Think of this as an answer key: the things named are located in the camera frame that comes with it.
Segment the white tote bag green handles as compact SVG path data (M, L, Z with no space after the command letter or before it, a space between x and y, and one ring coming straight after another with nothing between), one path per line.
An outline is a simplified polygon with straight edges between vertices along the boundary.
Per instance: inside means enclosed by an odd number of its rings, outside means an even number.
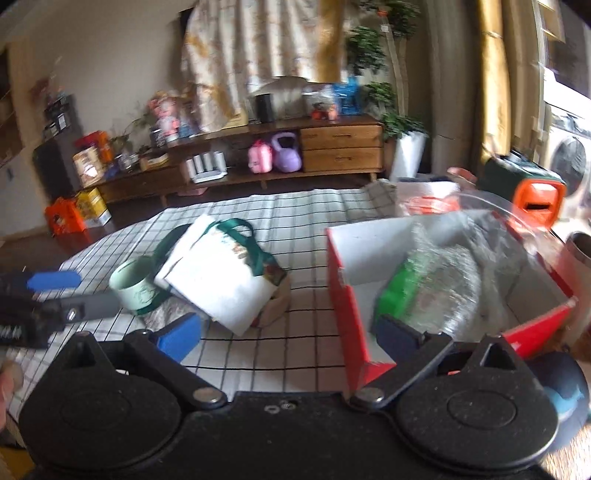
M249 221L201 215L174 244L155 284L235 336L287 313L290 276L256 240Z

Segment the red cardboard box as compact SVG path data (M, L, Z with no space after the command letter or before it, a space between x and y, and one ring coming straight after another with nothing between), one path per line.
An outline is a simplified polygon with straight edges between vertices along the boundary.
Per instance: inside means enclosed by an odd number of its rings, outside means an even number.
M503 335L536 354L576 304L542 252L543 232L522 215L467 209L386 218L327 231L329 293L349 389L405 356L382 314L416 331L476 342Z

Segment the clear plastic bag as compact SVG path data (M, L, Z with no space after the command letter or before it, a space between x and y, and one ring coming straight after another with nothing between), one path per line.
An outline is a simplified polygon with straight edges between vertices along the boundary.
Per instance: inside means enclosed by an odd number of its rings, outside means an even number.
M460 210L412 220L404 261L415 262L422 279L401 321L420 333L475 341L520 325L510 296L538 251L540 230L494 194L460 199Z

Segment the green sponge block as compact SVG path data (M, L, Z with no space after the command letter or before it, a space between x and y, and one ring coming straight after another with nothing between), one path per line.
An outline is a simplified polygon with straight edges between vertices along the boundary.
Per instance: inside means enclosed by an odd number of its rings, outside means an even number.
M377 296L374 323L384 316L403 320L414 301L422 273L410 258L402 262Z

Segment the mint green mug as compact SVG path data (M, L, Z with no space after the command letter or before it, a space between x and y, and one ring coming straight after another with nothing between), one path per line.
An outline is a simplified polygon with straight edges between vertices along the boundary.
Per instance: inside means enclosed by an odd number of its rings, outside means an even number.
M145 316L171 297L155 284L155 275L162 265L162 259L138 256L126 260L111 273L108 286L124 309Z

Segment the orange gift bag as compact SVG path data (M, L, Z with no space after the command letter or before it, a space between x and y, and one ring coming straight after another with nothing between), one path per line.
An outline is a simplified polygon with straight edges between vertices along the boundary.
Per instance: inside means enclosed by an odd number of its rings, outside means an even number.
M71 199L56 199L45 208L44 216L54 236L82 233L87 229L76 202Z

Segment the checkered tablecloth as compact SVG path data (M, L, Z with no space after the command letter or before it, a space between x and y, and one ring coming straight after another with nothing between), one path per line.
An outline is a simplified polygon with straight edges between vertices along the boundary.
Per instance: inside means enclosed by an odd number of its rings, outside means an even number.
M252 196L167 209L105 237L65 262L82 281L58 298L108 293L114 311L65 325L40 349L5 349L24 373L9 412L20 413L74 334L111 341L157 331L154 315L170 300L197 312L200 323L198 340L183 339L182 365L225 394L345 390L326 234L392 216L395 199L386 180L359 190Z

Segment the black mini fridge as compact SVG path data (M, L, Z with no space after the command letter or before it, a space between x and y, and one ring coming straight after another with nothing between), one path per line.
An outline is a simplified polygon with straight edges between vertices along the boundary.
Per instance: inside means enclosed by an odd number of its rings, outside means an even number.
M49 203L58 198L71 198L81 189L73 156L79 152L75 134L62 132L43 141L33 152L33 164Z

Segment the steel thermos cup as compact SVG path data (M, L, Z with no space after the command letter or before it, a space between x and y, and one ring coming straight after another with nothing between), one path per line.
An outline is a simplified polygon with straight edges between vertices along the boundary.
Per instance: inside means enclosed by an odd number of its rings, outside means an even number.
M582 334L590 328L590 235L571 233L557 256L555 270L576 298L566 323L561 343L572 349Z

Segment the white wifi router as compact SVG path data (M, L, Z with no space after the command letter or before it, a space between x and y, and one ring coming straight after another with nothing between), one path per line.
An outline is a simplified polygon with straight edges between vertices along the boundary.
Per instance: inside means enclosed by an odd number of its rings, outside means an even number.
M221 151L209 151L194 155L184 162L188 178L194 184L223 179L228 175L225 156Z

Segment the pink doll figure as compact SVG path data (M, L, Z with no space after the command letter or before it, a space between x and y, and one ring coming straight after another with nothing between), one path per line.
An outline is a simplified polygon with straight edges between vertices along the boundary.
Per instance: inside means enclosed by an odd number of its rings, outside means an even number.
M158 91L148 102L148 108L156 119L156 126L163 141L176 141L180 125L176 98L168 92Z

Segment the purple kettlebell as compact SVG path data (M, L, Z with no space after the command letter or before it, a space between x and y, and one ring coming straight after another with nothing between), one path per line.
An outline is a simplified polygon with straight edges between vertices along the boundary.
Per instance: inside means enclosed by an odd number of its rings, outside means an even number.
M291 140L291 147L280 145L281 140ZM271 145L274 150L273 166L281 173L296 173L301 170L303 160L297 151L297 134L294 132L280 132L271 137Z

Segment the black cylinder speaker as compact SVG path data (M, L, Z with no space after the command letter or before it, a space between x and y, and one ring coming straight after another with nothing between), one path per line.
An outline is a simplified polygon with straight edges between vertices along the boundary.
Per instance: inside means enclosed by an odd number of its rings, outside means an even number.
M256 117L262 124L274 123L276 113L274 113L273 95L270 93L259 94L254 98L254 107L256 107Z

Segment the floral cloth covered tv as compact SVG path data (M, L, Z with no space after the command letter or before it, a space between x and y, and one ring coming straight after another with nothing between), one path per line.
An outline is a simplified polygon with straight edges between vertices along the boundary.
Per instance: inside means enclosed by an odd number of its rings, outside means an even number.
M246 112L246 100L282 77L337 83L344 59L344 1L197 1L182 69L200 130Z

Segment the white standing air conditioner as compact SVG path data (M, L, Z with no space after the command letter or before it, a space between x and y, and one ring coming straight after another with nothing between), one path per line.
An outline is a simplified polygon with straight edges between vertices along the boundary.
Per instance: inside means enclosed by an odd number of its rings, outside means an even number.
M474 1L426 1L432 97L432 172L470 164L479 86Z

